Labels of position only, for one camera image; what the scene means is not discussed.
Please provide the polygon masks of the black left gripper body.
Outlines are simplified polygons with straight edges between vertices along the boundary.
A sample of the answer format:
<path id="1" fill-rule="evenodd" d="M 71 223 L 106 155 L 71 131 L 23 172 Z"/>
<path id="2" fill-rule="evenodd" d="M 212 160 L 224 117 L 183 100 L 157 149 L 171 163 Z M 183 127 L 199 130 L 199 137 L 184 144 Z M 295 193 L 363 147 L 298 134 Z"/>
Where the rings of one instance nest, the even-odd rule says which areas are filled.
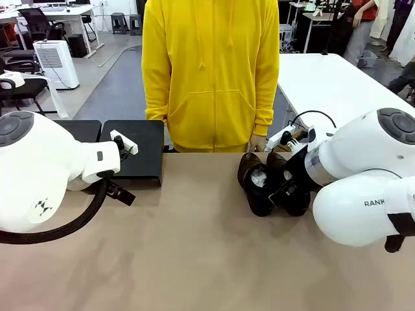
<path id="1" fill-rule="evenodd" d="M 127 206 L 131 206 L 136 198 L 134 194 L 112 180 L 108 182 L 108 196 Z"/>

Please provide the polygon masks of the person's left hand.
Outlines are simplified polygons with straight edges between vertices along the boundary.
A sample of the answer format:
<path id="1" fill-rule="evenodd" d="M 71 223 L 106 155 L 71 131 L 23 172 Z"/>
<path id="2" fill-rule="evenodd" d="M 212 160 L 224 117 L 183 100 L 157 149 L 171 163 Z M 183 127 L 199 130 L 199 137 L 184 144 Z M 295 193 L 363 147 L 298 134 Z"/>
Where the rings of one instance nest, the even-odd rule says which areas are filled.
<path id="1" fill-rule="evenodd" d="M 252 135 L 250 138 L 250 152 L 264 152 L 267 138 L 261 135 Z"/>

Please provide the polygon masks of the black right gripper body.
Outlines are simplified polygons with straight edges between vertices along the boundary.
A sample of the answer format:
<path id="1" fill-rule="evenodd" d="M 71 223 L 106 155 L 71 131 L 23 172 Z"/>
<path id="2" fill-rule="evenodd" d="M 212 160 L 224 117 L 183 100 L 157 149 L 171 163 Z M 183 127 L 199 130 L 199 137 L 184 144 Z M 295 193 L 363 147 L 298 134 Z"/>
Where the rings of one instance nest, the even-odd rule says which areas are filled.
<path id="1" fill-rule="evenodd" d="M 296 152 L 286 163 L 287 170 L 294 178 L 294 184 L 306 191 L 315 191 L 320 186 L 315 183 L 308 175 L 305 168 L 305 157 L 307 155 L 307 147 L 304 146 L 300 151 Z"/>

